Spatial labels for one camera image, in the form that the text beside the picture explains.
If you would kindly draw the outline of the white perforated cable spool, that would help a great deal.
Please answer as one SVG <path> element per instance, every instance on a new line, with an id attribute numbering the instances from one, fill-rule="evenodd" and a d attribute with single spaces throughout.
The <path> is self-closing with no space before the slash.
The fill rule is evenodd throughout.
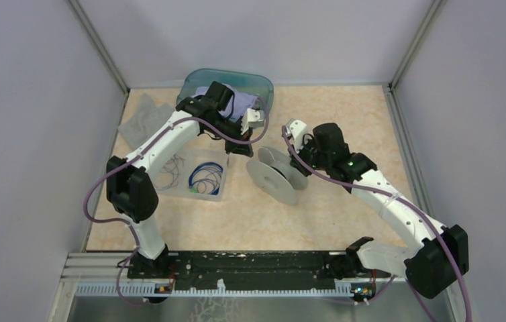
<path id="1" fill-rule="evenodd" d="M 308 179 L 290 165 L 288 155 L 269 146 L 257 150 L 257 160 L 249 160 L 246 170 L 254 184 L 280 203 L 296 205 L 297 191 L 308 187 Z"/>

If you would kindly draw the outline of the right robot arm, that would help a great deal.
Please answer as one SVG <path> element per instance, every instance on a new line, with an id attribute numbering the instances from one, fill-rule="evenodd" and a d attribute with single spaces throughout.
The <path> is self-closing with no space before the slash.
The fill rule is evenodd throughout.
<path id="1" fill-rule="evenodd" d="M 373 209 L 404 241 L 404 246 L 361 237 L 346 249 L 346 267 L 354 276 L 381 270 L 403 277 L 415 292 L 433 299 L 454 283 L 465 287 L 469 270 L 468 234 L 431 218 L 402 195 L 365 154 L 351 152 L 336 123 L 312 131 L 297 119 L 281 128 L 291 166 L 340 185 Z"/>

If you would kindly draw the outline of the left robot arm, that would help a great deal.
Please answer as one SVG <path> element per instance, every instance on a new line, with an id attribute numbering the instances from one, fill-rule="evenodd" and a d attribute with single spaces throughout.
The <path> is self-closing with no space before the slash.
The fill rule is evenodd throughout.
<path id="1" fill-rule="evenodd" d="M 226 154 L 253 157 L 248 114 L 235 121 L 230 117 L 235 113 L 235 97 L 227 85 L 212 82 L 204 94 L 183 99 L 166 123 L 139 148 L 107 162 L 106 199 L 132 228 L 135 253 L 144 259 L 145 271 L 155 278 L 168 272 L 170 260 L 167 245 L 152 222 L 159 204 L 152 179 L 186 143 L 206 132 L 224 140 Z M 222 114 L 226 109 L 228 116 Z"/>

